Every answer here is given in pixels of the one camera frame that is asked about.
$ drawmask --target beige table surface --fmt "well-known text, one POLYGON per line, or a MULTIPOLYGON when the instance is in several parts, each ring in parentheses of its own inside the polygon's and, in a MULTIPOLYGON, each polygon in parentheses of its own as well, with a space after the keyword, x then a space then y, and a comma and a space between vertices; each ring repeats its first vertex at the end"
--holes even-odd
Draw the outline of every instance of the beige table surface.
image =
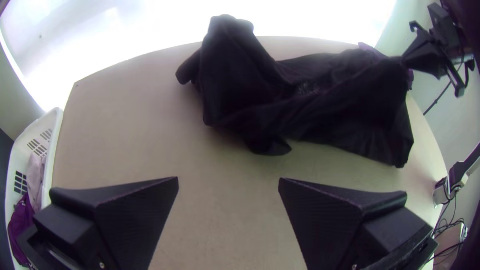
MULTIPOLYGON (((261 37, 276 60, 340 53, 355 45, 261 37)), ((207 127, 178 66, 200 43, 145 54, 73 86, 56 150, 53 185, 84 189, 178 176, 180 191, 152 270, 301 270, 305 262, 278 193, 280 177, 370 192, 407 191, 406 206, 431 226, 440 215, 434 184, 447 175, 442 154, 411 96, 415 138, 403 169, 327 145, 290 142, 284 156, 251 153, 207 127)))

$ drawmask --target black fabric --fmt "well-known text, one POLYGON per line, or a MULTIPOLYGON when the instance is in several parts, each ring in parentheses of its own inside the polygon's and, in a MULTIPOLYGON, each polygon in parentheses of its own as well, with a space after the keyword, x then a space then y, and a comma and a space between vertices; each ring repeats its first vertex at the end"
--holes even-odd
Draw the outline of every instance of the black fabric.
POLYGON ((398 168, 407 163, 414 139, 400 58, 355 49, 275 61, 253 29, 213 17, 201 49, 176 72, 201 93, 206 125, 238 134, 261 155, 287 154, 283 138, 290 138, 398 168))

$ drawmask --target wire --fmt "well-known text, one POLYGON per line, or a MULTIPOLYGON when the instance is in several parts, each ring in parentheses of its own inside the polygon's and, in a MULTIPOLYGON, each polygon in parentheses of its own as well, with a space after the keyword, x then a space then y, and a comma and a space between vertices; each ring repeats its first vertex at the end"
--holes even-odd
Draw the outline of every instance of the wire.
POLYGON ((457 213, 457 194, 455 193, 455 208, 453 209, 453 215, 451 216, 450 219, 450 224, 454 222, 455 214, 457 213))
MULTIPOLYGON (((464 63, 463 63, 463 61, 462 61, 462 63, 460 64, 460 66, 459 66, 458 69, 456 70, 457 72, 460 71, 460 69, 462 68, 463 64, 464 64, 464 63)), ((443 97, 443 95, 445 94, 445 92, 447 92, 447 90, 449 89, 449 87, 450 87, 451 85, 452 85, 452 81, 450 81, 450 82, 446 85, 445 89, 443 89, 443 91, 442 91, 442 92, 440 93, 440 95, 435 99, 435 101, 430 105, 430 107, 428 107, 428 109, 426 109, 426 111, 423 113, 424 116, 426 116, 426 115, 430 112, 430 110, 433 109, 433 107, 434 107, 435 105, 437 105, 437 103, 439 102, 439 100, 443 97)))
POLYGON ((435 229, 433 230, 433 232, 431 234, 432 237, 437 238, 440 235, 442 235, 444 232, 446 232, 448 229, 453 228, 457 225, 460 225, 460 224, 465 225, 465 220, 463 218, 459 218, 454 222, 455 215, 457 213, 457 193, 459 192, 459 190, 460 190, 460 187, 455 187, 452 191, 453 198, 449 198, 447 196, 448 202, 445 203, 446 207, 443 210, 443 212, 441 213, 440 217, 438 218, 438 222, 435 226, 435 229), (455 199, 455 209, 453 210, 453 215, 451 217, 450 222, 448 222, 446 218, 443 218, 443 216, 444 216, 445 212, 447 212, 447 209, 450 206, 450 202, 453 201, 454 199, 455 199))
POLYGON ((454 244, 452 245, 451 247, 448 247, 444 250, 442 250, 441 252, 437 253, 435 256, 433 256, 432 258, 430 258, 427 263, 429 263, 431 260, 435 259, 435 258, 438 258, 438 257, 444 257, 444 256, 447 256, 445 255, 444 253, 448 252, 448 251, 451 251, 452 249, 455 249, 457 247, 460 247, 461 245, 463 245, 464 243, 458 243, 458 244, 454 244))

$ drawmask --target white plastic bin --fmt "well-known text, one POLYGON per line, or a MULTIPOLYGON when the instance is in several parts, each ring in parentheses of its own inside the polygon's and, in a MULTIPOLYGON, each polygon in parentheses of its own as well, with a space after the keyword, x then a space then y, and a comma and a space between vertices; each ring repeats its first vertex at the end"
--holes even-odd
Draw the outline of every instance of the white plastic bin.
MULTIPOLYGON (((43 209, 50 205, 49 191, 52 188, 55 152, 63 116, 64 112, 61 109, 54 108, 42 118, 30 124, 13 144, 6 178, 5 223, 7 228, 14 213, 15 205, 27 192, 26 173, 31 153, 39 157, 47 156, 43 175, 41 207, 43 209)), ((26 269, 17 263, 11 247, 10 254, 16 270, 26 269)))

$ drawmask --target wall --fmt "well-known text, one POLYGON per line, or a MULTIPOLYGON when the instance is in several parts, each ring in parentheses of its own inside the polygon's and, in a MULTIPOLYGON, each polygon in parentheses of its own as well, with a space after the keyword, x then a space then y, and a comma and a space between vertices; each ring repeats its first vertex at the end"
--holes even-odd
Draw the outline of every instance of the wall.
POLYGON ((10 152, 14 141, 0 129, 0 269, 13 270, 10 246, 5 226, 5 186, 9 169, 10 152))
POLYGON ((0 47, 0 129, 15 140, 43 114, 44 111, 14 72, 3 47, 0 47))
MULTIPOLYGON (((409 22, 418 21, 425 29, 432 27, 427 6, 432 0, 397 0, 392 17, 383 32, 377 49, 388 56, 402 55, 417 34, 410 32, 409 22)), ((464 69, 459 71, 465 78, 464 69)), ((448 78, 438 81, 431 75, 415 72, 410 94, 425 111, 448 84, 448 78)), ((478 68, 470 73, 470 83, 464 97, 455 98, 449 88, 438 104, 426 115, 435 135, 447 169, 464 160, 480 142, 480 75, 478 68)), ((455 220, 464 218, 472 224, 480 200, 480 171, 474 173, 458 194, 455 220)), ((454 204, 444 217, 450 221, 454 204)))

